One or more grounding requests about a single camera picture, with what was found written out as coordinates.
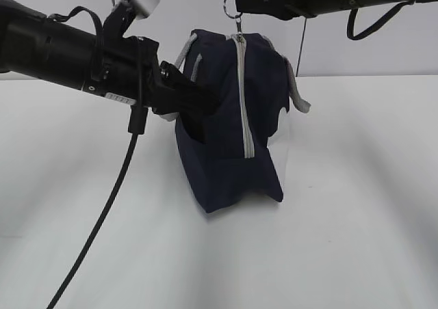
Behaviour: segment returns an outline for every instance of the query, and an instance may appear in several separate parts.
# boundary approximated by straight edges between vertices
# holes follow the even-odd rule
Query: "metal zipper slider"
[[[242,32],[242,19],[240,17],[236,18],[235,24],[237,25],[237,39],[243,42],[244,34]]]

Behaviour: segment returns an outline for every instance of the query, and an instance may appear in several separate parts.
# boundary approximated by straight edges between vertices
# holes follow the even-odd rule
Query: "metal ring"
[[[230,15],[230,14],[228,13],[228,11],[227,11],[227,1],[228,1],[228,0],[224,0],[224,12],[225,12],[225,14],[226,14],[229,18],[231,18],[231,19],[233,19],[233,20],[237,20],[238,18],[242,17],[242,15],[243,15],[244,13],[240,13],[240,14],[237,14],[237,15],[235,15],[235,16]]]

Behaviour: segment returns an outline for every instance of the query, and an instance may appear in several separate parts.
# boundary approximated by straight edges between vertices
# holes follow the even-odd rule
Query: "zipper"
[[[245,54],[246,54],[246,40],[243,35],[233,35],[232,39],[237,48],[237,78],[239,81],[239,95],[240,95],[240,116],[242,119],[242,131],[244,141],[245,159],[252,159],[255,157],[255,148],[253,134],[249,127],[248,112],[246,111],[245,101]]]

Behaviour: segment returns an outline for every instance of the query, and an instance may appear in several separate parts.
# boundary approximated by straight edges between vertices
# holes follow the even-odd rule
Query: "bag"
[[[307,113],[310,108],[298,93],[289,61],[259,34],[228,37],[203,30],[192,32],[176,67],[184,60],[184,75],[213,91],[222,103],[214,115],[203,118],[202,138],[195,137],[199,129],[183,114],[175,126],[198,203],[212,213],[250,193],[282,202],[268,141],[275,138],[279,118],[289,112],[289,97],[297,110]]]

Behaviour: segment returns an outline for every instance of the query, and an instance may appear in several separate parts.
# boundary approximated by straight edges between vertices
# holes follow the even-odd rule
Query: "white sticker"
[[[135,105],[136,104],[136,100],[135,99],[131,99],[131,98],[127,98],[121,95],[116,95],[113,94],[111,92],[107,92],[107,94],[105,95],[105,98],[111,99],[111,100],[115,100],[116,102],[120,102],[123,104],[128,104],[128,105]]]

